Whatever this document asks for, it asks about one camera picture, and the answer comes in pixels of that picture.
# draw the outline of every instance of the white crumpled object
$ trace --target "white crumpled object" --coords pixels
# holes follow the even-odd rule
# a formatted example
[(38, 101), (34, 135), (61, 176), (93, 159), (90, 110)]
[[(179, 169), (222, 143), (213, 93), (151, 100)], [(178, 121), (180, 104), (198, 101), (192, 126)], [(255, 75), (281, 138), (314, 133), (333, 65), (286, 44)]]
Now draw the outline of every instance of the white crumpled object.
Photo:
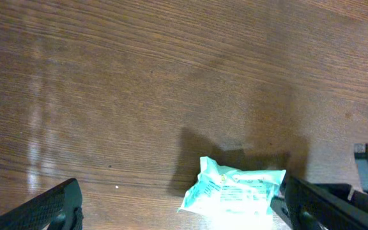
[(226, 225), (230, 223), (228, 227), (233, 229), (235, 223), (245, 226), (242, 224), (245, 221), (254, 227), (259, 224), (259, 229), (270, 227), (270, 203), (279, 193), (286, 170), (241, 171), (219, 166), (209, 157), (201, 157), (200, 165), (198, 182), (185, 193), (179, 211), (187, 210), (222, 220)]

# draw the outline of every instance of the dark spot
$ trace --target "dark spot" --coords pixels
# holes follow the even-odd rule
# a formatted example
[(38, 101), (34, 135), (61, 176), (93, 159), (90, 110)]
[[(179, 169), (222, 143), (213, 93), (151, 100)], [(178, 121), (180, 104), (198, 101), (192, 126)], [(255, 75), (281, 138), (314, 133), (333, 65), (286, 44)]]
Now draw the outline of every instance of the dark spot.
[(353, 116), (353, 114), (351, 112), (347, 112), (347, 113), (344, 114), (344, 117), (346, 119), (350, 119), (352, 116)]

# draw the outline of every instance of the brown wooden surface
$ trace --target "brown wooden surface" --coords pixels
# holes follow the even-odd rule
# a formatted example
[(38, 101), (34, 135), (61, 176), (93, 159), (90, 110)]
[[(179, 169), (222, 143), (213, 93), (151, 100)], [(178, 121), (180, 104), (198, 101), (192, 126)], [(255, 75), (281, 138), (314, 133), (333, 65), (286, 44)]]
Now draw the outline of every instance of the brown wooden surface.
[(85, 229), (215, 229), (204, 155), (359, 186), (368, 0), (43, 2), (0, 1), (0, 215), (75, 177)]

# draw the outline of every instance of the black object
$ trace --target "black object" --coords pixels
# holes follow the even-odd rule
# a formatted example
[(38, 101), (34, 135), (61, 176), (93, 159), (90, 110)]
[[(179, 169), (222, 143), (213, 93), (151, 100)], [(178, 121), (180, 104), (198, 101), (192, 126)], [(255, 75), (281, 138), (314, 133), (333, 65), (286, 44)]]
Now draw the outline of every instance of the black object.
[(368, 229), (368, 144), (355, 146), (355, 158), (366, 194), (348, 184), (314, 185), (290, 177), (272, 209), (295, 230)]
[(69, 179), (0, 216), (0, 229), (82, 229), (82, 193), (76, 179)]

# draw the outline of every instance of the wood grain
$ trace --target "wood grain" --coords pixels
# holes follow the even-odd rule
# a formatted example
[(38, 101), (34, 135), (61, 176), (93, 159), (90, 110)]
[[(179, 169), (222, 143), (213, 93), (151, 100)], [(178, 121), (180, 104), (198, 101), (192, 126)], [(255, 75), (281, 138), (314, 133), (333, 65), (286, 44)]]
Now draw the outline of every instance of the wood grain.
[(0, 1), (0, 215), (75, 177), (86, 229), (217, 229), (200, 156), (359, 187), (356, 142), (366, 0)]

